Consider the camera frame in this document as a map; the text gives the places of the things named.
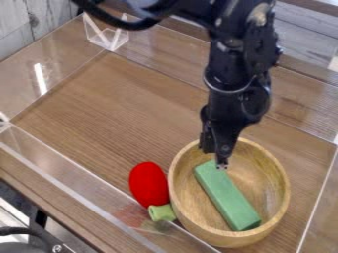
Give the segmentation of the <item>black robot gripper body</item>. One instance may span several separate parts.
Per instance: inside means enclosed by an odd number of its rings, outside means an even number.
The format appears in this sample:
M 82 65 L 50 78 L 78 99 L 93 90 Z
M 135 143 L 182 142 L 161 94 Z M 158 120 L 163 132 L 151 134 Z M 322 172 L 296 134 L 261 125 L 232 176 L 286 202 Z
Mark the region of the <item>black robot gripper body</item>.
M 213 122 L 213 133 L 238 132 L 258 123 L 272 106 L 272 75 L 252 77 L 241 86 L 222 83 L 209 73 L 204 76 L 209 89 L 201 121 Z

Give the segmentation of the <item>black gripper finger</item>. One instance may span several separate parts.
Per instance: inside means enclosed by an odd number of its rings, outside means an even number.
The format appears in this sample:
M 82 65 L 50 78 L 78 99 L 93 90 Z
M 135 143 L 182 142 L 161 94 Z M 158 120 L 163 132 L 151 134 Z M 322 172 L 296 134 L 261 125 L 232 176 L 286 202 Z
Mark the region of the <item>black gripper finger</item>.
M 202 123 L 202 133 L 200 136 L 200 149 L 204 153 L 216 152 L 216 140 L 213 133 L 213 122 Z
M 240 138 L 238 132 L 225 132 L 225 133 L 217 132 L 214 135 L 216 159 L 218 169 L 226 169 L 229 167 L 229 159 L 233 155 L 238 138 Z

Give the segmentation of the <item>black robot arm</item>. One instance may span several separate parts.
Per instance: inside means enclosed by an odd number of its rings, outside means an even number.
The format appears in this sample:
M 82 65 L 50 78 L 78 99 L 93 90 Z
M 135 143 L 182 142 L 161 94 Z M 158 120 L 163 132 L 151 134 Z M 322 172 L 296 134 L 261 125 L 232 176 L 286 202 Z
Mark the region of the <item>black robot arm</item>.
M 141 19 L 127 22 L 91 0 L 71 0 L 106 24 L 127 31 L 151 28 L 178 16 L 209 34 L 204 83 L 208 103 L 201 109 L 200 148 L 226 168 L 245 128 L 258 123 L 272 105 L 270 70 L 282 54 L 276 30 L 277 0 L 125 0 Z

